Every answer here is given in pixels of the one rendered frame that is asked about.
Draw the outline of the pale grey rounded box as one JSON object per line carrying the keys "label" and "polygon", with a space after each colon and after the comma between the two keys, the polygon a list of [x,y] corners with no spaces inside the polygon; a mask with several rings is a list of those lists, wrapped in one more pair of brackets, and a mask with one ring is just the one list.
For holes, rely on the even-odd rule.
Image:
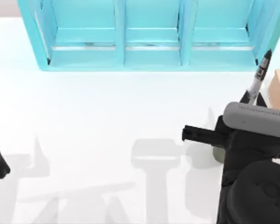
{"label": "pale grey rounded box", "polygon": [[280,110],[230,102],[223,113],[224,123],[233,129],[280,138]]}

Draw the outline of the light blue rack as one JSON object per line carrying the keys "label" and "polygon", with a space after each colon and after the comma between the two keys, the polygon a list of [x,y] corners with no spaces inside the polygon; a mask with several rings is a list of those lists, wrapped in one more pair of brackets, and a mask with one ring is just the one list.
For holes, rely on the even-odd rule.
{"label": "light blue rack", "polygon": [[46,71],[251,71],[280,0],[17,0]]}

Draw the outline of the small grey-green round object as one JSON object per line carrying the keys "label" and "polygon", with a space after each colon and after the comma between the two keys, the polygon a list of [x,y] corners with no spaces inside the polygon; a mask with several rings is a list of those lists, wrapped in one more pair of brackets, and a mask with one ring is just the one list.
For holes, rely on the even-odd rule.
{"label": "small grey-green round object", "polygon": [[213,147],[213,157],[219,163],[224,163],[225,149],[221,147]]}

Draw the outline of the black and white marker pen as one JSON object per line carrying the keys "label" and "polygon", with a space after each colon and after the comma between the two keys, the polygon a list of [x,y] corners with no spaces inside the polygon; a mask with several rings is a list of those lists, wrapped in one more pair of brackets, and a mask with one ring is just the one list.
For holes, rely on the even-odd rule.
{"label": "black and white marker pen", "polygon": [[272,50],[269,49],[264,54],[264,57],[261,60],[259,66],[255,72],[252,85],[251,85],[250,89],[248,90],[248,93],[249,93],[248,104],[251,104],[251,105],[254,104],[254,102],[259,94],[262,83],[266,77],[266,73],[269,68],[271,58],[272,58]]}

